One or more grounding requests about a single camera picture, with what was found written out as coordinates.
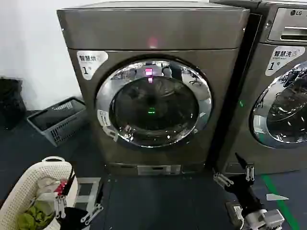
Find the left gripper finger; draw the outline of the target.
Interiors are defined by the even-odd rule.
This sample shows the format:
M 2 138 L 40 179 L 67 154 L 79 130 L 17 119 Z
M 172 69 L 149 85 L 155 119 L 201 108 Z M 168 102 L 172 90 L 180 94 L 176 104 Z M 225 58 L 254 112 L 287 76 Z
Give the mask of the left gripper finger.
M 81 218 L 81 222 L 91 222 L 104 209 L 102 206 L 102 199 L 104 197 L 103 189 L 104 184 L 100 187 L 93 210 L 88 211 L 88 213 Z
M 54 200 L 54 210 L 56 219 L 64 219 L 66 217 L 65 208 L 67 207 L 67 195 L 70 191 L 72 183 L 74 181 L 74 169 L 71 168 L 71 172 L 68 178 L 64 178 L 60 181 L 59 186 L 55 192 L 57 196 Z

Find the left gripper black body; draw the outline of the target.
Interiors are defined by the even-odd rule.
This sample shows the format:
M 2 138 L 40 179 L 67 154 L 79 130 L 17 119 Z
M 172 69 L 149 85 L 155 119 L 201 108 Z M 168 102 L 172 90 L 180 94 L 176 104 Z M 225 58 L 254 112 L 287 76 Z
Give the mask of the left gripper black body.
M 88 213 L 86 210 L 75 207 L 66 207 L 65 213 L 65 218 L 57 219 L 57 222 L 60 224 L 60 230 L 83 230 L 91 223 L 81 222 L 81 218 Z

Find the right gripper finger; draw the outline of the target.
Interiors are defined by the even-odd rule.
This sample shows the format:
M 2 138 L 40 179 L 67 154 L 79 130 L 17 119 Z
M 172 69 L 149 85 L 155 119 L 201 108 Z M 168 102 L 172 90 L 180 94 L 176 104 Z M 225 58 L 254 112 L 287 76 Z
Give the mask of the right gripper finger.
M 248 164 L 247 161 L 243 157 L 241 157 L 238 153 L 235 153 L 235 156 L 236 156 L 240 166 L 243 169 L 245 169 L 246 180 L 248 182 L 254 182 L 255 181 L 255 175 L 254 175 L 255 167 L 254 167 L 254 165 Z
M 234 185 L 234 182 L 224 176 L 222 173 L 218 172 L 214 168 L 212 169 L 213 171 L 213 180 L 220 186 L 232 186 Z

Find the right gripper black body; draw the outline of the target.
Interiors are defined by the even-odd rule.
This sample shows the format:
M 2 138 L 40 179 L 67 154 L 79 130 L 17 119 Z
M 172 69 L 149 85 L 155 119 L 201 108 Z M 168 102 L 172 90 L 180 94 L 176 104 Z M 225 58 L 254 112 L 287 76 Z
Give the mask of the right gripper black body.
M 263 209 L 263 204 L 252 190 L 251 186 L 254 184 L 253 181 L 247 181 L 246 176 L 243 174 L 231 176 L 229 180 L 232 181 L 233 184 L 226 186 L 225 190 L 237 197 L 243 212 L 256 212 Z

